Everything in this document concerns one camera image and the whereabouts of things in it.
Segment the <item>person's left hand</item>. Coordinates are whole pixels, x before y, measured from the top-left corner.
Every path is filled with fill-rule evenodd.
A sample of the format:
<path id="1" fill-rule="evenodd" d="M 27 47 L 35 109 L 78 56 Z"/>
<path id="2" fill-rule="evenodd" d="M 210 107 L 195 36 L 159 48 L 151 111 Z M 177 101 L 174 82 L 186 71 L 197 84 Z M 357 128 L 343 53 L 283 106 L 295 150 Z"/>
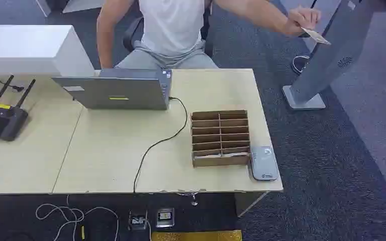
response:
<path id="1" fill-rule="evenodd" d="M 321 11 L 298 6 L 287 14 L 287 22 L 283 26 L 283 33 L 290 36 L 298 36 L 304 29 L 314 30 L 321 18 Z"/>

